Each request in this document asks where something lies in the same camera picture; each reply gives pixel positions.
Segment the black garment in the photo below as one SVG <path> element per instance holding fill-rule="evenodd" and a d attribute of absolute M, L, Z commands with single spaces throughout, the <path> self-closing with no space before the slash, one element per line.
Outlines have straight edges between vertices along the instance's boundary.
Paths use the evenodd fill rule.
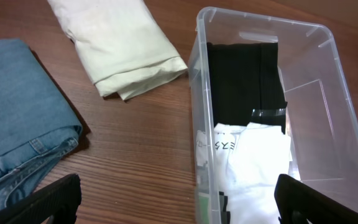
<path fill-rule="evenodd" d="M 286 128 L 278 44 L 207 43 L 214 125 L 250 122 Z"/>

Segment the blue jeans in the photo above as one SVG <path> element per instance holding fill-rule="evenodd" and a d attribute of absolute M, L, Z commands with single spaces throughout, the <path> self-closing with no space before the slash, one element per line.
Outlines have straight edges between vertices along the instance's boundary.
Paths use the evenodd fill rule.
<path fill-rule="evenodd" d="M 0 210 L 30 195 L 82 129 L 30 48 L 0 40 Z"/>

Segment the white printed t-shirt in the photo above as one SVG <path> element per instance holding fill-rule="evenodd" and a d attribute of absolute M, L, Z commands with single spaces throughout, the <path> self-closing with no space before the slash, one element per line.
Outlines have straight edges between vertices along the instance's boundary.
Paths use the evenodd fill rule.
<path fill-rule="evenodd" d="M 281 126 L 219 123 L 214 140 L 221 222 L 278 223 L 274 191 L 290 169 L 290 136 Z"/>

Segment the cream cloth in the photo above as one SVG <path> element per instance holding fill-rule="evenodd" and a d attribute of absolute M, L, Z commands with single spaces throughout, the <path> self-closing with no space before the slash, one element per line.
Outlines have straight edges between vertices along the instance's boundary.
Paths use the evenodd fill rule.
<path fill-rule="evenodd" d="M 48 0 L 100 96 L 128 100 L 164 85 L 186 63 L 140 0 Z"/>

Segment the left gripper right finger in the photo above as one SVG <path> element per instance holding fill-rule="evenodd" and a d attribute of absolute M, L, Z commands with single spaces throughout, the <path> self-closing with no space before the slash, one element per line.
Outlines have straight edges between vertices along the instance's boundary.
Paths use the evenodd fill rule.
<path fill-rule="evenodd" d="M 278 176 L 274 198 L 281 224 L 358 223 L 358 213 L 286 174 Z"/>

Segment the clear plastic storage container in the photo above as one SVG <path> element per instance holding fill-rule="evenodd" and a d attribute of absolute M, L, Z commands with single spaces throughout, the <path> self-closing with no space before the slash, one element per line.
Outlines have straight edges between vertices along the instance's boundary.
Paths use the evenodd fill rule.
<path fill-rule="evenodd" d="M 358 122 L 331 31 L 320 24 L 206 7 L 189 59 L 198 223 L 222 223 L 207 43 L 278 44 L 290 177 L 358 213 Z"/>

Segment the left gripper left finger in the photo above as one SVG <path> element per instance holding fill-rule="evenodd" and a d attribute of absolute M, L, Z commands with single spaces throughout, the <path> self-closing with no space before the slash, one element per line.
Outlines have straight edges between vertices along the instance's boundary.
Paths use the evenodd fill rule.
<path fill-rule="evenodd" d="M 80 177 L 69 174 L 0 210 L 0 224 L 74 224 L 80 204 Z"/>

